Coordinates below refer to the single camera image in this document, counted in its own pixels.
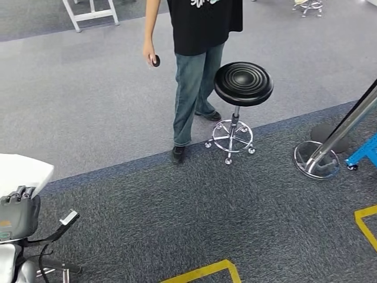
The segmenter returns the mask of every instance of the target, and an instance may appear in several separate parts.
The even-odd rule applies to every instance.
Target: blue metal frame
[[[357,165],[361,159],[367,157],[377,167],[377,134],[360,146],[358,150],[346,159],[347,165],[351,167]]]

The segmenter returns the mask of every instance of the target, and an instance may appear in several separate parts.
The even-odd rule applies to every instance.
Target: shoe
[[[196,116],[202,116],[204,118],[206,118],[207,120],[210,120],[210,121],[212,121],[212,122],[219,122],[222,119],[222,116],[220,115],[220,113],[219,112],[215,112],[210,116],[203,116],[203,115],[201,115],[201,114],[197,114],[195,113]]]
[[[185,147],[184,146],[175,146],[172,150],[172,162],[174,164],[183,163],[185,159]]]

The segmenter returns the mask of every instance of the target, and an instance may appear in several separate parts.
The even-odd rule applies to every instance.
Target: yellow floor tape
[[[225,259],[220,262],[216,262],[216,264],[210,264],[207,266],[198,268],[188,273],[164,280],[162,281],[161,283],[187,283],[202,278],[204,276],[208,276],[210,274],[219,272],[225,269],[229,270],[230,276],[231,277],[233,283],[241,283],[241,280],[240,279],[240,276],[238,275],[236,266],[228,261],[228,259]]]
[[[364,208],[355,211],[355,221],[359,228],[369,241],[369,243],[377,252],[377,240],[366,227],[363,221],[363,218],[372,216],[377,213],[377,205],[370,206],[369,208]]]

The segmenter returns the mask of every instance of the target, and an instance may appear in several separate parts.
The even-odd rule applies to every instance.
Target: white folding table
[[[64,6],[66,7],[66,11],[69,15],[69,18],[72,21],[73,26],[76,30],[76,32],[81,32],[81,30],[78,27],[78,22],[80,21],[87,21],[88,19],[97,19],[97,18],[103,18],[103,17],[109,17],[112,16],[114,18],[114,22],[115,25],[119,25],[119,22],[118,21],[118,16],[116,15],[115,12],[115,7],[114,7],[114,3],[112,0],[109,0],[109,4],[110,6],[110,9],[108,10],[103,10],[103,11],[96,11],[94,8],[94,3],[93,0],[90,0],[90,3],[90,12],[90,13],[86,13],[86,14],[81,14],[81,15],[75,15],[69,5],[68,3],[68,0],[63,0],[64,3]],[[75,4],[78,3],[78,0],[74,0]]]

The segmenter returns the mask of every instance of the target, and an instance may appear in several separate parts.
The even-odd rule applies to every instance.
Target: blue jeans
[[[186,146],[192,141],[195,114],[211,116],[216,112],[207,98],[213,91],[223,48],[222,44],[196,56],[176,54],[178,87],[173,123],[175,146]]]

